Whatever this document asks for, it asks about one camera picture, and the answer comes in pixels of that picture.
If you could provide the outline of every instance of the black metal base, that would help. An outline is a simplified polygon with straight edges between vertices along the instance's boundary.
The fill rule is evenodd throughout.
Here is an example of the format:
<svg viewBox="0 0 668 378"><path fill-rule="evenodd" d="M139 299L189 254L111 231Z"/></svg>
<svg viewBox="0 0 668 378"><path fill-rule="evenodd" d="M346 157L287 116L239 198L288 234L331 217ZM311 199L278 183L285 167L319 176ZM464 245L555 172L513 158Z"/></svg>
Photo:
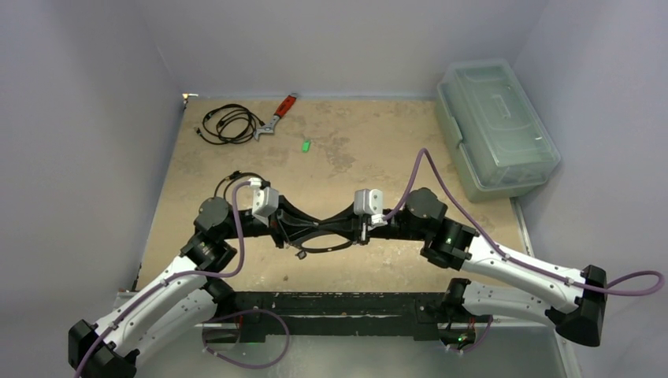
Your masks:
<svg viewBox="0 0 668 378"><path fill-rule="evenodd" d="M291 335L412 336L439 340L450 333L439 324L467 323L470 315L446 313L446 293L236 293L236 310L267 309L283 318ZM219 306L217 316L229 314ZM476 317L486 322L487 316ZM267 335L283 335L273 318L260 313L243 317L241 343L262 343Z"/></svg>

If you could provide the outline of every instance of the stained surface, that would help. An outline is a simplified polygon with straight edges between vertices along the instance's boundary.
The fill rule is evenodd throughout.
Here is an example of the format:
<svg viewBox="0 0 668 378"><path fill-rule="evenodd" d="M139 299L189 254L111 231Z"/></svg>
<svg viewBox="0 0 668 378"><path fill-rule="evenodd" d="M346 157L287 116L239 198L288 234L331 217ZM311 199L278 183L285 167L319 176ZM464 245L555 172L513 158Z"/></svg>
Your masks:
<svg viewBox="0 0 668 378"><path fill-rule="evenodd" d="M357 189L384 192L384 207L403 193L415 156L427 147L446 185L499 243L523 250L516 216L507 199L471 204L459 184L429 101L299 99L276 126L275 135L234 146L204 143L193 130L204 114L232 100L191 100L148 240L139 287L179 253L192 235L192 222L217 182L234 170L252 171L271 181L294 205L315 217L328 217L350 205ZM238 101L268 121L280 101ZM301 150L304 139L310 150ZM468 224L445 198L425 161L415 188L429 187L448 204L447 215ZM250 207L242 189L239 207ZM336 237L310 246L336 243ZM420 243L372 240L330 254L295 257L297 250L277 249L269 237L249 238L243 271L228 282L237 290L256 291L442 291L452 277L420 256ZM236 266L233 260L230 267ZM493 282L477 278L484 282Z"/></svg>

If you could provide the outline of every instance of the black bracket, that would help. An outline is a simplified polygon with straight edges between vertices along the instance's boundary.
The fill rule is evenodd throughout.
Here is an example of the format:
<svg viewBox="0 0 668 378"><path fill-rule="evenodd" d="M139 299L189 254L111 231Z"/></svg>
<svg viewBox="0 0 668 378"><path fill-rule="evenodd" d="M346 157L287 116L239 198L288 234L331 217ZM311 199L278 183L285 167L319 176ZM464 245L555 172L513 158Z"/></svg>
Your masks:
<svg viewBox="0 0 668 378"><path fill-rule="evenodd" d="M86 321L78 321L68 332L68 362L74 369L84 355L98 338L95 329L97 325L88 324ZM113 351L113 345L101 342L90 359L83 367L81 376L83 378L132 378L137 372L135 360L139 355L138 350L133 350L127 356L121 357Z"/></svg>

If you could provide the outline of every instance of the white wall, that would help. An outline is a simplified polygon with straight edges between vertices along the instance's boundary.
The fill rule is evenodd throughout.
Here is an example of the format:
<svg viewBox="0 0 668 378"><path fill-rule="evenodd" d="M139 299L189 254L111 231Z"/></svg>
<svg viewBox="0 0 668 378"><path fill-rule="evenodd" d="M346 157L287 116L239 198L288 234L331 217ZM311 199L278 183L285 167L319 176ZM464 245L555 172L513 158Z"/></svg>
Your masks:
<svg viewBox="0 0 668 378"><path fill-rule="evenodd" d="M550 0L514 69L562 154L522 199L536 255L668 273L668 2ZM640 288L653 279L626 287ZM608 298L585 377L668 375L668 291Z"/></svg>
<svg viewBox="0 0 668 378"><path fill-rule="evenodd" d="M511 63L547 0L139 0L204 95L431 95L451 61Z"/></svg>
<svg viewBox="0 0 668 378"><path fill-rule="evenodd" d="M131 0L0 5L0 366L71 376L67 331L139 267L182 109Z"/></svg>

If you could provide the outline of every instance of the purple cable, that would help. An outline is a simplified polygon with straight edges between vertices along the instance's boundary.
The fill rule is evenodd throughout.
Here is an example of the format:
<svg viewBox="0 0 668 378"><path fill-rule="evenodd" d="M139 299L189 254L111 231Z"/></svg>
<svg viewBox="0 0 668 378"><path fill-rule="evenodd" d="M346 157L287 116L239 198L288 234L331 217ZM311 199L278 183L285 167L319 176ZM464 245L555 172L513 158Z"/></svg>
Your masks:
<svg viewBox="0 0 668 378"><path fill-rule="evenodd" d="M278 320L281 326L283 326L283 330L285 330L285 346L283 347L283 350L280 352L278 357L274 358L272 361L267 362L265 364L260 364L260 365L252 365L252 364L246 364L243 362L235 361L232 360L229 357L225 357L222 354L219 354L215 350L209 348L209 344L206 343L205 337L204 337L204 331L202 331L202 343L204 344L204 349L211 353L212 355L220 358L223 361L227 361L233 365L237 365L240 368L245 368L245 369L265 369L270 366L275 365L280 361L283 357L285 357L285 354L288 352L288 347L290 346L290 331L288 330L288 325L285 324L285 321L276 315L275 313L272 313L271 311L267 311L266 309L245 309L244 311L239 311L238 313L231 313L229 315L225 315L224 317L217 317L215 319L211 319L210 321L207 321L207 323L216 323L219 321L226 321L227 319L231 319L233 317L238 317L242 315L246 315L247 313L265 313L267 315L270 315L271 317L274 317Z"/></svg>
<svg viewBox="0 0 668 378"><path fill-rule="evenodd" d="M471 217L471 215L469 213L467 213L466 210L464 210L462 205L460 205L459 202L457 202L457 200L452 195L452 193L447 189L445 183L443 182L443 178L441 178L441 176L438 172L438 169L436 169L436 165L434 164L434 161L432 160L432 157L431 157L431 155L429 154L429 151L427 151L426 148L421 149L420 152L417 153L417 158L415 159L415 164L413 166L413 172L410 174L410 178L408 179L408 184L406 186L406 190L403 192L403 195L402 195L401 199L399 200L399 203L397 203L397 206L394 209L392 209L392 211L390 211L388 214L386 214L383 217L383 220L389 221L393 216L395 216L395 214L397 214L397 212L401 209L403 204L406 202L406 199L408 198L408 194L410 193L411 189L413 189L413 184L415 182L415 177L418 175L418 168L420 167L420 161L422 160L422 156L427 157L427 160L429 161L429 165L431 165L432 171L434 172L434 176L438 180L438 182L440 184L440 187L445 192L445 195L455 205L455 207L459 210L459 212L462 213L462 215L464 215L464 217L466 217L466 219L468 219L469 222L471 222L471 224L473 224L473 226L480 232L480 234L485 239L485 241L487 241L489 246L491 246L492 249L497 254L500 254L502 257L506 258L508 261L513 262L514 264L519 265L524 269L528 269L530 271L537 272L537 273L543 274L545 276L551 277L552 279L559 280L559 281L561 281L565 284L569 284L568 279L563 277L563 276L560 276L559 274L550 272L550 271L545 270L545 269L538 268L538 267L533 266L531 264L527 264L527 263L525 263L523 261L520 261L516 258L513 258L513 257L507 255L505 252L503 252L501 250L501 248L499 247L499 245L494 242L494 239L492 239L492 237L484 230L484 228L482 228L482 226L480 226L480 224L478 224L478 222L476 222L476 220L473 219L473 217ZM658 280L657 280L657 282L654 286L649 287L648 289L644 289L644 290L623 291L623 290L611 290L610 289L611 287L613 287L617 284L620 284L624 281L627 281L627 280L630 280L632 278L639 277L639 276L655 276ZM581 289L596 291L596 292L604 293L604 294L608 294L608 295L620 295L620 296L626 296L626 297L640 297L640 296L654 294L655 292L661 290L661 288L663 287L665 282L666 282L666 279L665 279L665 277L663 276L662 273L656 272L655 270L644 270L644 271L641 271L641 272L634 272L634 273L628 274L626 276L619 277L616 280L610 282L607 285L606 288L587 285L586 283L582 284L582 283L579 283L579 282L574 282L574 283L572 283L572 285L575 286L575 287L579 287Z"/></svg>
<svg viewBox="0 0 668 378"><path fill-rule="evenodd" d="M174 281L178 278L181 278L183 276L190 276L190 275L207 276L207 277L213 277L213 278L229 278L229 277L236 276L237 274L239 274L239 272L241 271L241 268L243 268L243 262L244 262L244 258L245 258L245 244L243 243L243 230L241 228L241 218L239 216L239 207L237 206L236 193L239 191L239 189L241 187L245 187L245 186L248 186L248 185L251 185L251 183L248 182L248 181L244 181L244 182L240 183L239 185L235 186L234 190L232 190L232 216L234 217L234 224L235 224L235 227L236 227L236 234L237 234L237 237L239 238L239 264L236 266L236 269L234 269L230 273L202 272L202 271L199 271L199 270L188 270L188 271L185 271L185 272L178 272L178 273L174 273L171 276L165 278L165 283L166 284L169 284L172 281ZM158 290L160 290L161 288L163 288L165 286L166 285L163 285L162 283L157 284L157 285L153 286L151 289L149 289L147 292L145 292L144 294L139 296L136 301L134 301L133 303L130 303L130 305L128 305L128 307L118 315L118 317L113 321L113 324L116 325L119 322L121 322L123 319L125 319L125 317L127 315L129 315L134 309L136 309L137 306L142 304L151 295L155 294ZM267 311L265 309L262 310L262 311L259 311L259 312L267 313L269 315L272 315L272 316L278 318L280 320L281 324L284 326L284 328L286 330L286 333L285 333L286 336L288 338L290 337L290 335L288 333L288 326L285 325L285 322L283 322L283 319L280 319L280 317L278 317L278 315L276 315L275 313L272 313L270 311ZM104 331L102 331L100 336L98 336L98 338L91 344L91 347L88 348L88 350L86 351L86 354L84 354L83 358L81 358L81 362L79 363L79 366L77 366L76 371L74 373L74 378L80 378L81 377L81 373L84 371L84 366L86 366L86 363L91 358L91 355L93 354L93 351L95 350L95 348L97 348L98 345L100 345L100 343L104 340L104 338L107 337L111 333L111 331L112 331L112 327L107 327ZM286 346L285 346L284 352L276 360L272 361L270 363L271 365L276 364L278 361L280 361L281 358L283 358L283 356L285 355L285 353L288 350L288 344L289 343L290 343L289 340L286 341L286 343L285 343ZM228 360L228 359L226 359L226 361L229 361L231 363L235 363L235 361Z"/></svg>

